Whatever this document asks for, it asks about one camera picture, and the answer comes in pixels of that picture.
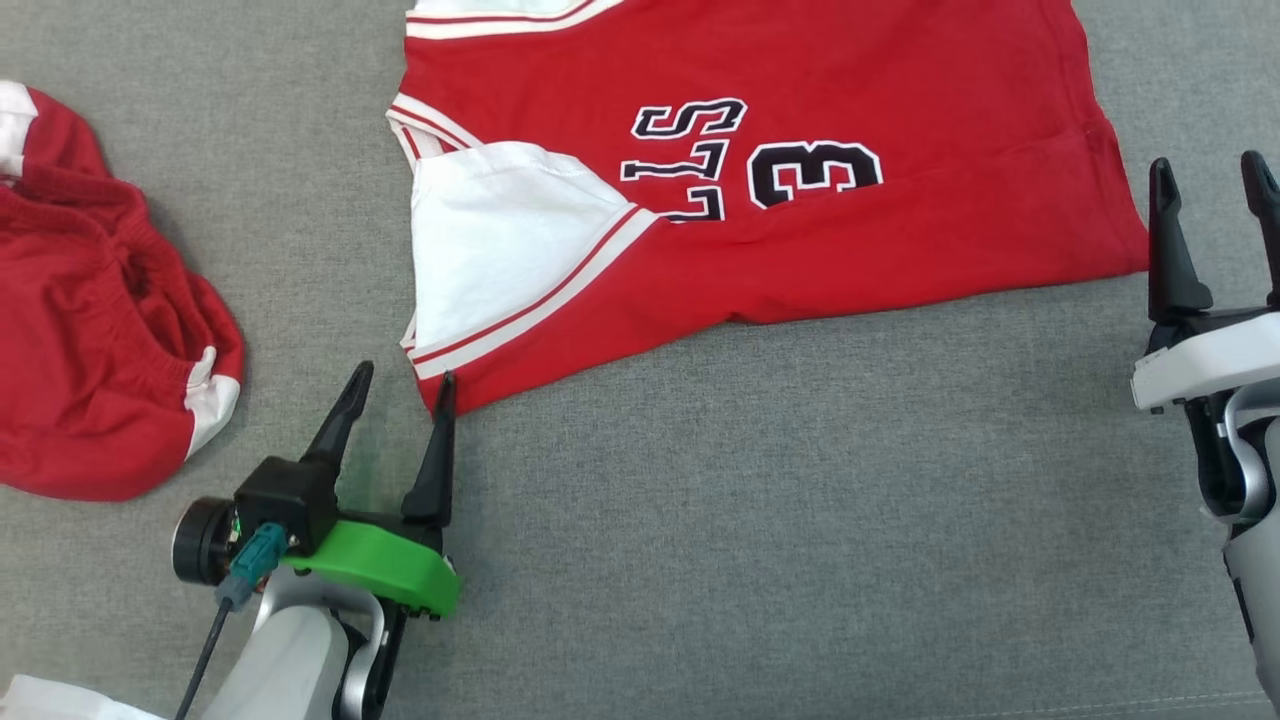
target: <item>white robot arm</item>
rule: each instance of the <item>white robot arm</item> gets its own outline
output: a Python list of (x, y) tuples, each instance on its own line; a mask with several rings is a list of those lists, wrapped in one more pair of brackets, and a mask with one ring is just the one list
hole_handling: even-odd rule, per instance
[(1201, 496), (1228, 527), (1222, 560), (1257, 659), (1280, 708), (1280, 514), (1271, 459), (1280, 457), (1280, 188), (1258, 152), (1240, 158), (1249, 211), (1262, 225), (1272, 291), (1261, 307), (1211, 310), (1196, 277), (1169, 160), (1151, 167), (1148, 316), (1156, 323), (1133, 374), (1134, 404), (1181, 405), (1199, 461)]

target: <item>green plastic part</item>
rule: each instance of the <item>green plastic part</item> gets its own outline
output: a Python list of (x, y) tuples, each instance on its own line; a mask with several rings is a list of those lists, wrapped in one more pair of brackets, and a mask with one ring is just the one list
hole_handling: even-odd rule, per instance
[(462, 589), (453, 568), (434, 550), (353, 520), (338, 520), (311, 557), (287, 555), (282, 562), (440, 618), (453, 614)]

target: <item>white cloth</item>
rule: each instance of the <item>white cloth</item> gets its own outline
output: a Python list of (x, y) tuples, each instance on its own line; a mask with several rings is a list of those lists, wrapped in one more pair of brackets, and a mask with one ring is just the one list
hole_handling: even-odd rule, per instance
[(161, 720), (122, 702), (54, 680), (14, 675), (0, 697), (4, 720)]
[[(417, 160), (411, 225), (417, 340), (411, 357), (463, 343), (539, 301), (545, 314), (571, 300), (630, 245), (613, 242), (584, 265), (632, 208), (577, 159), (526, 142)], [(640, 215), (645, 227), (654, 219), (648, 211)], [(535, 318), (522, 318), (497, 337), (509, 340), (534, 324)], [(456, 355), (449, 355), (453, 368), (463, 363)]]

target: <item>jersey armhole trim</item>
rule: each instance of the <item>jersey armhole trim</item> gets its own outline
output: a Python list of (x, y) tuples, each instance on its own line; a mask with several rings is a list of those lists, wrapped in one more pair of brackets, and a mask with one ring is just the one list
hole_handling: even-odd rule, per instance
[(461, 340), (449, 338), (408, 350), (417, 377), (433, 378), (445, 370), (460, 368), (525, 334), (591, 284), (658, 219), (649, 210), (634, 204), (622, 208), (614, 218), (586, 258), (539, 300)]
[(489, 35), (520, 35), (526, 32), (554, 32), (581, 24), (600, 13), (622, 4), (623, 0), (581, 0), (567, 10), (538, 13), (524, 10), (521, 3), (507, 0), (495, 5), (511, 5), (509, 10), (495, 8), (481, 12), (429, 10), (431, 3), (420, 0), (417, 8), (406, 13), (407, 37), (424, 40), (452, 40)]
[[(387, 119), (390, 120), (392, 131), (404, 147), (404, 154), (412, 159), (434, 158), (444, 151), (442, 147), (422, 147), (424, 143), (415, 140), (416, 133), (412, 131), (426, 133), (439, 145), (448, 145), (452, 150), (484, 145), (480, 138), (444, 113), (403, 92), (396, 96), (390, 109), (387, 110)], [(404, 128), (410, 129), (407, 135), (402, 132)]]
[(417, 310), (413, 310), (413, 314), (408, 319), (408, 327), (404, 328), (404, 336), (401, 337), (401, 348), (404, 350), (406, 352), (410, 352), (415, 347), (417, 347), (416, 334), (417, 334)]

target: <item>black printed number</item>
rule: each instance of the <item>black printed number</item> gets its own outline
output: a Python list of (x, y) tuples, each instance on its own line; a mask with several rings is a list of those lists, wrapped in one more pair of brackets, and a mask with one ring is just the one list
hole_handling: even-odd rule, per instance
[[(833, 172), (842, 168), (844, 173)], [(782, 182), (781, 170), (795, 170), (795, 184)], [(751, 202), (772, 208), (795, 197), (796, 190), (835, 187), (844, 192), (881, 182), (879, 158), (860, 143), (831, 141), (769, 142), (748, 160)]]

